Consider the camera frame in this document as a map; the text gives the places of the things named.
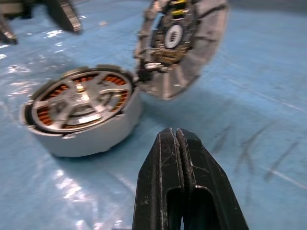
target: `brushless motor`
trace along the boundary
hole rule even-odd
[[[22,123],[59,157],[107,151],[131,133],[141,115],[132,77],[111,65],[69,71],[30,96]]]

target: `table surface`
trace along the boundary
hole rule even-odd
[[[57,159],[19,123],[27,95],[80,66],[133,70],[147,0],[78,1],[84,33],[58,30],[38,6],[0,45],[0,229],[131,227],[138,171],[158,132],[195,132],[226,171],[251,230],[307,226],[307,4],[232,0],[226,35],[191,89],[142,95],[131,136],[111,151]]]

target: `blue plastic sheet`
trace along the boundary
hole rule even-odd
[[[131,136],[79,159],[52,157],[20,125],[21,105],[70,69],[133,70],[149,2],[78,1],[80,36],[59,30],[42,6],[33,19],[11,21],[19,45],[0,45],[0,229],[131,228],[138,171],[165,127],[200,137],[229,176],[251,230],[306,229],[306,3],[231,3],[225,38],[203,77],[170,102],[142,95]]]

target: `plastic wrap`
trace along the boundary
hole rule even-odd
[[[133,70],[148,4],[79,1],[80,36],[58,30],[42,6],[33,19],[9,22],[19,44],[0,45],[0,229],[131,228],[138,171],[165,127],[200,137],[226,171],[251,230],[305,229],[307,17],[301,9],[234,5],[203,77],[170,102],[143,95],[139,126],[109,152],[54,158],[20,125],[22,103],[48,79],[86,65]]]

